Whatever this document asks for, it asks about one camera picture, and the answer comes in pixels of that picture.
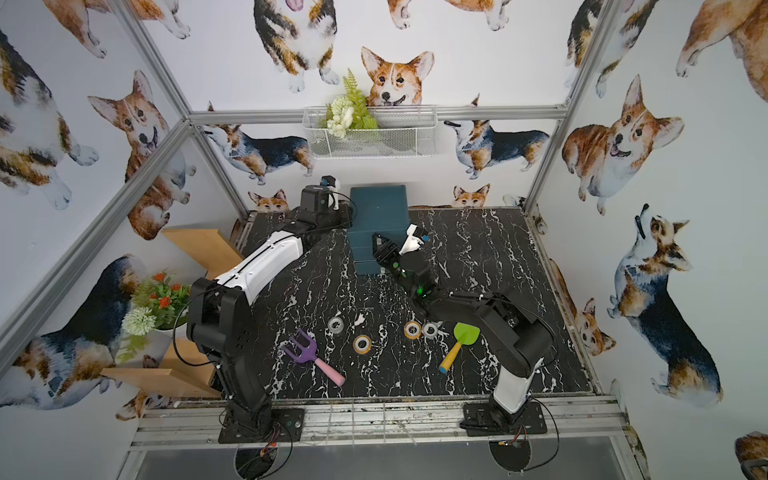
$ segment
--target black cable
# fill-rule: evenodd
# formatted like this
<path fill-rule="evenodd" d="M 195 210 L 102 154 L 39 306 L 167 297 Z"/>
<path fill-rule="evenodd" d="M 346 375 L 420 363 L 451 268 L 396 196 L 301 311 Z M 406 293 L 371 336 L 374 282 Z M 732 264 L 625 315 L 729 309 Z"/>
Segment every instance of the black cable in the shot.
<path fill-rule="evenodd" d="M 554 420 L 554 415 L 552 415 L 552 412 L 549 411 L 549 407 L 547 407 L 545 404 L 539 402 L 538 399 L 533 399 L 533 400 L 535 400 L 539 405 L 541 405 L 545 409 L 547 409 L 547 413 L 549 414 L 549 418 L 552 419 L 552 424 L 554 425 L 554 431 L 555 431 L 555 433 L 558 434 L 558 446 L 555 447 L 554 454 L 552 454 L 552 456 L 549 458 L 549 460 L 547 460 L 546 462 L 542 462 L 542 463 L 540 463 L 538 465 L 534 465 L 532 467 L 523 468 L 522 469 L 523 472 L 530 472 L 531 470 L 534 470 L 536 468 L 543 467 L 544 465 L 547 465 L 549 462 L 554 460 L 554 457 L 558 456 L 558 452 L 560 452 L 560 430 L 558 430 L 558 423 Z"/>

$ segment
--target wooden board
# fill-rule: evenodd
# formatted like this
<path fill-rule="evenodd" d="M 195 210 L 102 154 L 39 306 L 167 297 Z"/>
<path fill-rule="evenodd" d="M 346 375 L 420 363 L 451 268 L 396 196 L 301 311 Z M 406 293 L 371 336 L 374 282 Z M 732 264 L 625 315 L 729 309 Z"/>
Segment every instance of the wooden board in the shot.
<path fill-rule="evenodd" d="M 230 270 L 243 260 L 240 252 L 225 239 L 219 230 L 204 228 L 165 228 L 163 235 L 207 270 L 206 278 L 213 279 Z"/>

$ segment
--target white flower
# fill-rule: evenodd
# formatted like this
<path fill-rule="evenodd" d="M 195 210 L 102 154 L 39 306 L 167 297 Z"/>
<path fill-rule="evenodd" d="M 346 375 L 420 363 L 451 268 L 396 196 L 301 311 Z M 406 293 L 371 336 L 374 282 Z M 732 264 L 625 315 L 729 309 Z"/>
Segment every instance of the white flower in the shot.
<path fill-rule="evenodd" d="M 154 329 L 157 317 L 146 306 L 132 309 L 123 318 L 123 330 L 131 335 L 144 336 Z"/>

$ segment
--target wire basket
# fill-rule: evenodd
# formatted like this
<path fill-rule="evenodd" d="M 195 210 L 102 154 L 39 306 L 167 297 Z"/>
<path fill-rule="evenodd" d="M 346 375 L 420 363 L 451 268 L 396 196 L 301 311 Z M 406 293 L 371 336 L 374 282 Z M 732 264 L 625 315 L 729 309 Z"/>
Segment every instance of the wire basket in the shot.
<path fill-rule="evenodd" d="M 435 153 L 434 105 L 369 108 L 380 128 L 347 130 L 338 138 L 326 128 L 327 107 L 304 111 L 302 125 L 315 158 L 426 157 Z"/>

